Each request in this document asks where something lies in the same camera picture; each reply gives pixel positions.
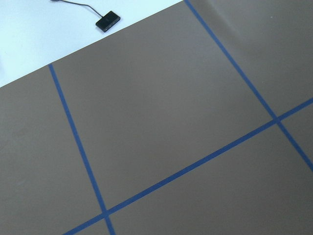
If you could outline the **black usb hub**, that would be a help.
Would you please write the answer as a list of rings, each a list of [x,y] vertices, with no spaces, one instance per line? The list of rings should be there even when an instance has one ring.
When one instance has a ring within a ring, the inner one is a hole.
[[[113,11],[108,12],[106,15],[101,17],[95,25],[102,30],[103,32],[107,32],[111,29],[116,23],[120,21],[120,16],[114,13]]]

